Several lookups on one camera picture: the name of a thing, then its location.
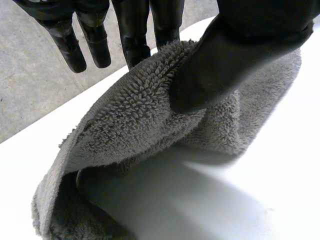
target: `terry cloth towel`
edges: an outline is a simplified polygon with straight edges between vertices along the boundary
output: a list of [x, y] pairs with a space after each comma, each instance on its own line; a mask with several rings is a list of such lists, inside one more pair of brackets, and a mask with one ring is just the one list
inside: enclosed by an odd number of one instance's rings
[[37, 234], [50, 240], [136, 239], [79, 194], [78, 171], [107, 166], [111, 174], [123, 175], [174, 143], [241, 154], [301, 66], [298, 49], [253, 74], [220, 104], [175, 114], [170, 109], [169, 86], [194, 46], [191, 40], [164, 46], [120, 78], [90, 108], [63, 141], [36, 189], [32, 218]]

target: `gray towel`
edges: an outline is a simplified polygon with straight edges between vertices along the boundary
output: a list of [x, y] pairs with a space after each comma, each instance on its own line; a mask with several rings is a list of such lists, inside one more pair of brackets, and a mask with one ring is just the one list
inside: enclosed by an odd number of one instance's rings
[[32, 200], [38, 235], [44, 239], [136, 239], [79, 194], [77, 172], [106, 166], [110, 174], [122, 176], [174, 143], [239, 155], [301, 66], [298, 49], [252, 75], [220, 104], [175, 114], [168, 89], [194, 45], [191, 40], [176, 41], [139, 63], [96, 101], [67, 136]]

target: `gray floor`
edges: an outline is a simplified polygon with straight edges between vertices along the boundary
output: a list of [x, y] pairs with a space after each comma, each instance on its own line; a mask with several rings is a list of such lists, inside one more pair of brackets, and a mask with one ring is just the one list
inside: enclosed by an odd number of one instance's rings
[[[217, 14], [216, 1], [186, 0], [181, 30]], [[0, 1], [0, 143], [126, 65], [112, 6], [104, 23], [111, 66], [94, 65], [75, 20], [74, 31], [87, 62], [87, 70], [75, 74], [44, 28], [12, 0]], [[155, 48], [151, 15], [148, 29], [148, 45]]]

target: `white table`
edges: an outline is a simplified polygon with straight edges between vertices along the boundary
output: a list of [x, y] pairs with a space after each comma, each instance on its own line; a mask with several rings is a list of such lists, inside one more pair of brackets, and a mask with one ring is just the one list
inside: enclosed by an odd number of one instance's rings
[[[181, 39], [198, 40], [211, 19], [185, 29]], [[170, 148], [130, 177], [106, 183], [113, 196], [105, 200], [109, 213], [141, 240], [320, 239], [319, 43], [316, 29], [301, 48], [292, 88], [240, 159]], [[121, 68], [0, 144], [1, 239], [39, 239], [30, 211], [36, 186], [61, 140], [127, 71]]]

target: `robotic hand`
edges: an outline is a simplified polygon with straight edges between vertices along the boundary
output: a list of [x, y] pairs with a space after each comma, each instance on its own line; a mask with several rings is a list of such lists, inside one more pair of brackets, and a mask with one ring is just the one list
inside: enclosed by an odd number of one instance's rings
[[[13, 0], [51, 35], [74, 73], [87, 65], [72, 27], [75, 12], [98, 68], [111, 64], [104, 21], [109, 0]], [[151, 6], [156, 46], [179, 39], [185, 0], [111, 0], [118, 20], [122, 49], [131, 69], [150, 57], [147, 19]]]
[[[75, 73], [86, 62], [72, 28], [76, 12], [98, 68], [110, 65], [104, 20], [109, 0], [14, 0], [44, 26]], [[156, 46], [179, 39], [184, 0], [111, 0], [129, 69], [150, 56], [149, 4]], [[217, 0], [211, 22], [170, 86], [171, 108], [189, 113], [208, 108], [236, 90], [263, 65], [301, 47], [320, 14], [319, 0]]]

